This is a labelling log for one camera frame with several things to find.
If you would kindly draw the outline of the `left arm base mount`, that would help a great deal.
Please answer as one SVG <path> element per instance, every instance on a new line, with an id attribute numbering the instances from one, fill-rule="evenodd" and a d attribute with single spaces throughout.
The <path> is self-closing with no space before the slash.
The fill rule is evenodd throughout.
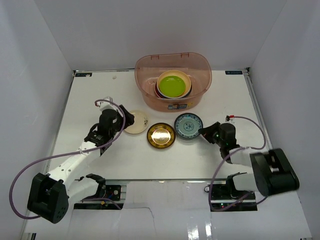
<path id="1" fill-rule="evenodd" d="M 108 184 L 102 176 L 90 173 L 85 176 L 91 183 L 95 182 L 97 189 L 93 195 L 83 198 L 80 203 L 74 204 L 75 210 L 121 210 L 122 186 L 119 184 Z"/>

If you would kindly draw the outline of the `pale orange bear plate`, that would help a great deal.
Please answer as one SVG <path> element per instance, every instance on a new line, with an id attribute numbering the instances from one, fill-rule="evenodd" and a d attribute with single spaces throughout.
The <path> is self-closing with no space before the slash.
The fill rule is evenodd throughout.
<path id="1" fill-rule="evenodd" d="M 192 85 L 191 83 L 191 80 L 190 78 L 182 71 L 179 71 L 179 70 L 168 70 L 168 71 L 165 71 L 163 72 L 159 78 L 157 79 L 157 88 L 158 88 L 158 84 L 160 82 L 160 80 L 166 76 L 178 76 L 180 78 L 182 78 L 186 84 L 186 90 L 185 92 L 183 93 L 183 95 L 179 96 L 179 97 L 172 97 L 172 99 L 180 99 L 180 98 L 184 98 L 184 96 L 189 92 L 190 90 L 190 87 Z"/>

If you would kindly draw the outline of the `lime green plate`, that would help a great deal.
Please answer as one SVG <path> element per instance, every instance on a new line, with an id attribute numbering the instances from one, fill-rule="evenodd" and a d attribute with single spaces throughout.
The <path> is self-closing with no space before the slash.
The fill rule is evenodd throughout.
<path id="1" fill-rule="evenodd" d="M 186 87 L 185 81 L 176 75 L 165 76 L 158 83 L 158 90 L 170 98 L 177 98 L 183 95 Z"/>

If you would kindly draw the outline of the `red teal floral plate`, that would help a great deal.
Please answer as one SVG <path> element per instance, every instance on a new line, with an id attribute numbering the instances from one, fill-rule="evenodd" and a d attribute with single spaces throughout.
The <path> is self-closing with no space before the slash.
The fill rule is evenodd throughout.
<path id="1" fill-rule="evenodd" d="M 154 92 L 155 92 L 155 95 L 156 95 L 158 98 L 161 98 L 161 99 L 172 99 L 172 97 L 167 97 L 167 96 L 165 96 L 165 95 L 162 95 L 162 93 L 158 90 L 157 84 L 154 85 Z"/>

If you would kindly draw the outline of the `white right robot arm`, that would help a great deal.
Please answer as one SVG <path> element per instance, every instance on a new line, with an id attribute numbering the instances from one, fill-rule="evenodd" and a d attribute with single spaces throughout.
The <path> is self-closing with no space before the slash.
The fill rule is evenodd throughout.
<path id="1" fill-rule="evenodd" d="M 252 173 L 235 173 L 226 179 L 226 195 L 236 200 L 244 192 L 259 192 L 264 197 L 296 191 L 300 181 L 281 148 L 261 152 L 257 147 L 237 144 L 236 127 L 231 123 L 216 122 L 198 131 L 207 142 L 219 147 L 222 160 L 216 168 L 210 189 L 224 164 L 250 167 Z"/>

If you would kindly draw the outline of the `dark grey-blue large plate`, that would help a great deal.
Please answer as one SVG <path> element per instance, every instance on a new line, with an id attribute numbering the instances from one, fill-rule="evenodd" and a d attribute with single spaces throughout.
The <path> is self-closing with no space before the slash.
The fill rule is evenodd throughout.
<path id="1" fill-rule="evenodd" d="M 191 85 L 188 93 L 184 96 L 184 98 L 187 98 L 191 94 L 192 89 L 193 89 L 193 86 Z"/>

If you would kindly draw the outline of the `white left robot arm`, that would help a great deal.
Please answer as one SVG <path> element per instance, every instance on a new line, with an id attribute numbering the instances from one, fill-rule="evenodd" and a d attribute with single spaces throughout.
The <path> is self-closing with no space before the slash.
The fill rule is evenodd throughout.
<path id="1" fill-rule="evenodd" d="M 133 125 L 135 117 L 123 105 L 116 110 L 107 106 L 101 110 L 76 154 L 70 156 L 47 174 L 38 173 L 31 182 L 27 209 L 56 224 L 65 216 L 71 197 L 70 187 L 80 173 L 109 148 L 117 133 Z"/>

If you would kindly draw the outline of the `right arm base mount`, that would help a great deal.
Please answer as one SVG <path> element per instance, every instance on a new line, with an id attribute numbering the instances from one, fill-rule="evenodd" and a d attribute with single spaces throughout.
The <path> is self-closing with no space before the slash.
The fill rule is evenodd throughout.
<path id="1" fill-rule="evenodd" d="M 211 207 L 214 209 L 225 209 L 244 195 L 249 194 L 246 198 L 225 211 L 255 212 L 258 210 L 255 193 L 246 190 L 236 190 L 234 184 L 227 178 L 216 180 L 212 185 L 210 194 Z"/>

